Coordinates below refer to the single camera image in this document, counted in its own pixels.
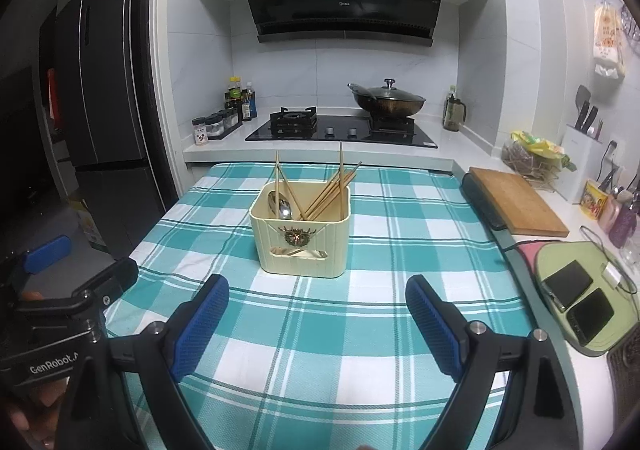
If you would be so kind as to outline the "person left hand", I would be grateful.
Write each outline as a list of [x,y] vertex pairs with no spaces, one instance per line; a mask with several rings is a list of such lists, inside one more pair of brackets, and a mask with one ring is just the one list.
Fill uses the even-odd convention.
[[26,394],[26,399],[17,401],[2,392],[1,408],[21,437],[21,442],[29,449],[55,448],[58,418],[67,383],[67,378],[62,378],[36,385]]

